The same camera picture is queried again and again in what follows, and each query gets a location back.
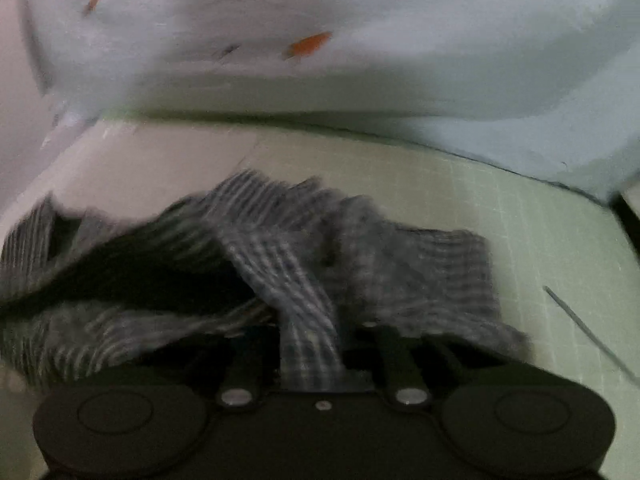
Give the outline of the blue white plaid shirt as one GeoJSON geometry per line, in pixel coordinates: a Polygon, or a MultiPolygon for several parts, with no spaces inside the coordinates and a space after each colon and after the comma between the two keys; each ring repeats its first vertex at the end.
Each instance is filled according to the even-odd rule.
{"type": "Polygon", "coordinates": [[[1,357],[39,389],[269,321],[283,381],[304,391],[360,386],[340,357],[344,321],[529,350],[503,322],[483,237],[393,222],[318,179],[247,170],[145,220],[46,196],[4,240],[1,357]]]}

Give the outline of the light blue carrot-print quilt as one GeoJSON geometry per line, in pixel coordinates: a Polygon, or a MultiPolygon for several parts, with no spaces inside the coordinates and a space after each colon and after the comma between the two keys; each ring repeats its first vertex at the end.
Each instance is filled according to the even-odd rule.
{"type": "Polygon", "coordinates": [[[21,0],[60,114],[277,116],[605,202],[639,174],[639,0],[21,0]]]}

